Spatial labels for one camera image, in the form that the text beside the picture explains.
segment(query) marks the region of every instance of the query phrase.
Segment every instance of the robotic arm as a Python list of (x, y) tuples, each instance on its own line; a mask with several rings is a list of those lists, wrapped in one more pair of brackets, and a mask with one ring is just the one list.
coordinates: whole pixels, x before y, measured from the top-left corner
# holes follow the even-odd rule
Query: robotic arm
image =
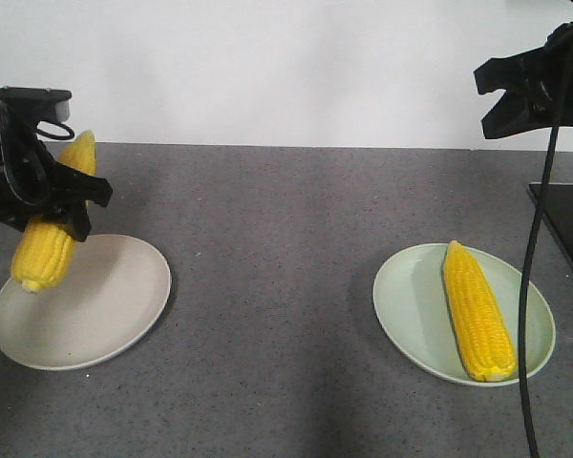
[[(474, 71), (479, 94), (505, 94), (482, 119), (484, 136), (503, 138), (551, 127), (566, 57), (573, 42), (573, 23), (562, 24), (545, 44), (511, 57), (492, 58)], [(573, 73), (566, 93), (562, 126), (573, 126)]]
[[(0, 222), (23, 231), (32, 216), (62, 225), (84, 241), (91, 223), (86, 200), (105, 207), (112, 188), (104, 178), (90, 177), (57, 162), (37, 133), (70, 139), (68, 91), (29, 88), (0, 89)], [(67, 131), (51, 135), (37, 125), (46, 121)]]

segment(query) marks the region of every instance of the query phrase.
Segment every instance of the plate rim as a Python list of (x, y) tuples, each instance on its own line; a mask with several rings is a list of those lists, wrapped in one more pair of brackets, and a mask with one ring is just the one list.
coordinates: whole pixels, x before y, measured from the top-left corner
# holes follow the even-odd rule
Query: plate rim
[[(448, 375), (444, 372), (441, 372), (440, 370), (423, 363), (422, 361), (419, 361), (416, 357), (414, 357), (413, 355), (411, 355), (410, 353), (408, 353), (408, 351), (403, 347), (402, 344), (400, 344), (392, 335), (391, 333), (386, 329), (386, 326), (384, 323), (382, 323), (382, 320), (380, 319), (380, 315), (378, 313), (378, 292), (377, 292), (377, 288), (378, 288), (378, 278), (380, 273), (382, 272), (382, 270), (385, 268), (386, 265), (389, 264), (389, 262), (394, 261), (394, 258), (398, 257), (398, 256), (402, 256), (403, 254), (405, 254), (406, 252), (409, 251), (414, 251), (414, 250), (420, 250), (423, 248), (432, 248), (432, 247), (438, 247), (438, 246), (448, 246), (448, 243), (445, 242), (430, 242), (430, 243), (421, 243), (418, 245), (413, 245), (413, 246), (409, 246), (406, 248), (403, 248), (402, 250), (399, 250), (397, 252), (395, 252), (394, 254), (392, 254), (391, 256), (389, 256), (384, 262), (382, 262), (382, 265), (380, 265), (380, 267), (378, 268), (375, 277), (373, 279), (373, 287), (372, 287), (372, 301), (373, 301), (373, 310), (375, 312), (375, 316), (376, 319), (380, 322), (380, 326), (382, 327), (382, 330), (384, 331), (384, 333), (386, 334), (386, 336), (391, 340), (391, 342), (394, 344), (394, 346), (404, 355), (406, 356), (411, 362), (413, 362), (415, 365), (417, 365), (418, 367), (424, 369), (425, 371), (435, 375), (436, 377), (446, 380), (448, 382), (452, 382), (454, 384), (458, 384), (458, 385), (467, 385), (467, 386), (477, 386), (477, 387), (484, 387), (484, 388), (492, 388), (492, 387), (500, 387), (500, 386), (508, 386), (508, 385), (514, 385), (517, 384), (519, 382), (518, 377), (512, 380), (506, 380), (506, 381), (502, 381), (502, 382), (478, 382), (476, 380), (463, 380), (460, 379), (458, 377), (453, 377), (451, 375)], [(467, 248), (468, 251), (473, 251), (476, 253), (481, 254), (482, 256), (487, 256), (489, 258), (491, 258), (494, 261), (499, 262), (500, 264), (508, 267), (510, 270), (512, 270), (513, 272), (515, 272), (516, 274), (518, 274), (519, 277), (521, 277), (521, 272), (514, 267), (513, 265), (511, 265), (509, 262), (502, 260), (501, 258), (498, 258), (495, 255), (492, 255), (490, 253), (487, 253), (485, 251), (482, 251), (480, 249), (477, 248), (473, 248), (470, 247), (468, 245), (463, 245)], [(545, 367), (545, 365), (547, 364), (547, 362), (549, 361), (550, 357), (552, 356), (552, 354), (554, 353), (554, 349), (556, 346), (556, 323), (554, 320), (554, 315), (552, 314), (552, 310), (550, 309), (549, 304), (547, 303), (547, 300), (545, 299), (545, 297), (543, 296), (543, 294), (541, 293), (541, 291), (539, 290), (539, 288), (533, 283), (533, 282), (529, 282), (529, 287), (533, 288), (533, 290), (535, 291), (535, 293), (539, 296), (539, 298), (541, 299), (541, 303), (543, 304), (545, 311), (547, 312), (547, 315), (549, 317), (549, 321), (551, 323), (551, 329), (552, 329), (552, 335), (551, 335), (551, 339), (550, 339), (550, 345), (548, 348), (547, 353), (545, 354), (545, 356), (541, 359), (540, 363), (537, 365), (537, 367), (529, 370), (526, 373), (526, 378), (530, 379), (532, 376), (534, 376), (535, 374), (537, 374), (542, 368)]]
[[(3, 349), (3, 347), (0, 345), (0, 351), (7, 358), (15, 361), (18, 364), (24, 365), (26, 367), (30, 367), (32, 369), (40, 369), (40, 370), (48, 370), (48, 371), (66, 371), (66, 370), (83, 369), (83, 368), (91, 367), (93, 365), (104, 363), (104, 362), (111, 360), (114, 357), (120, 355), (121, 353), (125, 352), (126, 350), (128, 350), (129, 348), (134, 346), (137, 342), (139, 342), (140, 339), (142, 339), (151, 330), (151, 328), (155, 325), (155, 323), (157, 322), (157, 320), (159, 319), (159, 317), (161, 316), (161, 314), (165, 310), (165, 307), (166, 307), (166, 305), (169, 301), (169, 298), (170, 298), (170, 294), (172, 293), (172, 272), (170, 270), (170, 265), (169, 265), (167, 259), (165, 258), (165, 256), (160, 252), (160, 250), (156, 246), (149, 243), (148, 241), (143, 240), (143, 239), (139, 239), (139, 238), (134, 237), (134, 236), (126, 235), (126, 234), (109, 234), (109, 233), (93, 234), (93, 235), (90, 235), (88, 237), (88, 239), (127, 239), (129, 242), (138, 243), (138, 244), (146, 246), (147, 248), (150, 248), (151, 251), (154, 252), (155, 255), (157, 255), (157, 259), (160, 260), (160, 265), (162, 266), (162, 268), (165, 269), (165, 278), (167, 280), (167, 284), (166, 284), (165, 297), (161, 299), (161, 301), (160, 301), (161, 306), (157, 307), (157, 310), (156, 310), (153, 318), (151, 320), (149, 320), (149, 322), (141, 328), (141, 330), (138, 332), (138, 334), (136, 334), (132, 339), (128, 340), (126, 343), (120, 345), (119, 347), (115, 348), (113, 351), (111, 351), (105, 355), (102, 355), (98, 358), (94, 358), (93, 360), (85, 361), (83, 363), (64, 364), (64, 365), (34, 364), (34, 363), (22, 361), (20, 358), (16, 358), (16, 357), (13, 357), (12, 355), (9, 355)], [(8, 287), (10, 287), (10, 284), (12, 284), (14, 281), (15, 280), (12, 277), (9, 277), (5, 281), (5, 283), (0, 288), (0, 298), (2, 297), (4, 291)]]

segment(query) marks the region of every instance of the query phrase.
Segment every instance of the gray countertop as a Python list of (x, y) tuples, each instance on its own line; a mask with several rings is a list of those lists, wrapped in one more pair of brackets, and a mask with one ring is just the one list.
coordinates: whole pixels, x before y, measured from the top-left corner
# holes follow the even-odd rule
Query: gray countertop
[[(408, 246), (460, 239), (520, 268), (542, 153), (98, 145), (93, 233), (167, 258), (152, 331), (100, 365), (0, 352), (0, 457), (524, 457), (518, 387), (454, 385), (384, 334), (371, 286)], [(573, 182), (573, 154), (554, 179)], [(19, 234), (0, 225), (0, 287)], [(573, 271), (541, 229), (557, 324), (530, 380), (542, 456), (573, 458)]]

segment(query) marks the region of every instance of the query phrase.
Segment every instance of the white plate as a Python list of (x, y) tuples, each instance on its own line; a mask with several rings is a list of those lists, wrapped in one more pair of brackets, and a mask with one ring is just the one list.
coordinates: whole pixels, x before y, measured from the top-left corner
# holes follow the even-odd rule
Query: white plate
[(0, 290), (0, 349), (20, 364), (47, 370), (87, 367), (137, 342), (170, 293), (165, 258), (122, 235), (79, 243), (56, 288), (27, 293), (8, 280)]
[[(429, 243), (393, 255), (378, 271), (373, 303), (378, 320), (399, 350), (414, 363), (442, 379), (463, 385), (502, 386), (518, 381), (518, 371), (502, 382), (477, 382), (465, 372), (446, 302), (441, 269), (446, 243)], [(468, 248), (490, 282), (512, 342), (518, 336), (520, 272), (482, 251)], [(526, 309), (528, 377), (547, 363), (556, 341), (554, 318), (534, 284)]]

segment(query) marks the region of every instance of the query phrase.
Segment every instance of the light green plate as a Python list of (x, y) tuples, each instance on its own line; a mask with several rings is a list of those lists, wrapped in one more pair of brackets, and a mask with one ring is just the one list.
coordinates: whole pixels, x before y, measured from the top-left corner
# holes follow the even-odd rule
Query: light green plate
[[(458, 351), (442, 280), (447, 243), (428, 243), (400, 251), (378, 271), (373, 303), (378, 320), (396, 347), (423, 369), (456, 384), (503, 386), (518, 381), (518, 372), (502, 382), (477, 382), (465, 372)], [(467, 248), (493, 288), (514, 345), (518, 337), (520, 272), (508, 263)], [(528, 377), (549, 360), (556, 326), (547, 302), (533, 283), (526, 310)]]

